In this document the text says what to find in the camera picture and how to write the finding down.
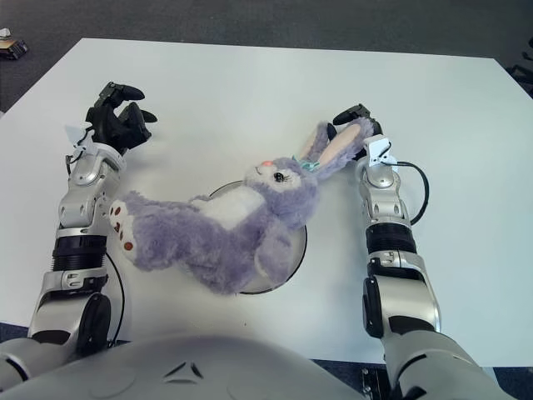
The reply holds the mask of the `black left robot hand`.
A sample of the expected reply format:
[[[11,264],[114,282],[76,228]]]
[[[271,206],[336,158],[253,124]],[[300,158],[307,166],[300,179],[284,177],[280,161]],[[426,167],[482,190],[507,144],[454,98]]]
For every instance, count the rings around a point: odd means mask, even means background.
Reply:
[[[146,124],[155,123],[157,117],[139,108],[137,101],[144,98],[136,87],[109,82],[87,110],[86,125],[65,127],[69,141],[79,151],[87,152],[90,143],[100,143],[121,155],[145,143],[152,136]]]

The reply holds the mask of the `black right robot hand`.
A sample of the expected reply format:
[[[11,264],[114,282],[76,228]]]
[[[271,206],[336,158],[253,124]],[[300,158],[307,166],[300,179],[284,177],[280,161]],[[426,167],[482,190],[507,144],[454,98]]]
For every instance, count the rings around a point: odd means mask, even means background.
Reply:
[[[337,134],[338,131],[336,129],[337,126],[346,125],[345,128],[352,125],[353,123],[356,123],[356,120],[358,119],[366,119],[371,124],[371,131],[370,133],[366,133],[362,135],[364,138],[372,138],[378,135],[382,135],[383,131],[381,129],[380,123],[375,120],[371,116],[371,112],[361,103],[354,105],[347,110],[339,113],[337,116],[335,116],[332,120],[332,122],[329,122],[326,127],[326,133],[328,136],[328,139],[331,141],[333,140]],[[379,152],[379,154],[376,155],[376,160],[384,163],[396,163],[396,161],[390,161],[388,152],[391,149],[391,142],[389,142],[388,145],[386,145],[385,148]],[[358,153],[354,155],[354,157],[351,159],[352,161],[359,161],[360,159],[364,158],[367,155],[367,150],[361,145],[361,149]]]

